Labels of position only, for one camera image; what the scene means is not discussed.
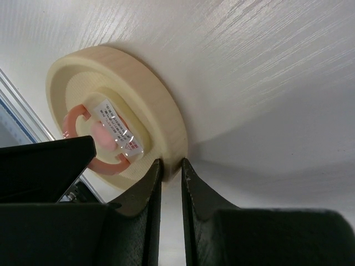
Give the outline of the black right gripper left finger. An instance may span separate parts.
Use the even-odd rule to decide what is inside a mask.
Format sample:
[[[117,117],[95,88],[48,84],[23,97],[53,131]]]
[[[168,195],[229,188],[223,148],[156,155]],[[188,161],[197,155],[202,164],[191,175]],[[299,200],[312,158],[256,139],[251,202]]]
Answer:
[[[2,265],[157,265],[161,161],[109,203],[1,205]]]

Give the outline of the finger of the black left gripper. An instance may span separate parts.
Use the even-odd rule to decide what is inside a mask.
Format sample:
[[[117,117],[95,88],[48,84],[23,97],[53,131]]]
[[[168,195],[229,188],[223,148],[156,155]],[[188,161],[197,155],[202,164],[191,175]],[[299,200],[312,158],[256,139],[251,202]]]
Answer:
[[[55,203],[96,157],[90,136],[1,148],[1,203]]]

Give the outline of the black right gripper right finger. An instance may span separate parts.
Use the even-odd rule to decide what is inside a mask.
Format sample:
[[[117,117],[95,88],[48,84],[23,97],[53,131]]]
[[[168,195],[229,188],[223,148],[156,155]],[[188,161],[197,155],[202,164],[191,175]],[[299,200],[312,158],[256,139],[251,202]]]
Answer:
[[[354,231],[327,209],[239,208],[181,162],[187,265],[353,265]]]

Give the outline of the cream lid pink smiley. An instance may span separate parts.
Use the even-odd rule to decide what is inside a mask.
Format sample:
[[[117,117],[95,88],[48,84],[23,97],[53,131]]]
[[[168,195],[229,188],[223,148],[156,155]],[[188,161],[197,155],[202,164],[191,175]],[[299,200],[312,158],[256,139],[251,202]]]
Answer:
[[[47,102],[66,139],[90,135],[96,157],[89,169],[125,190],[156,159],[163,181],[171,181],[187,155],[186,127],[168,89],[143,63],[107,47],[89,47],[52,64],[45,82]]]

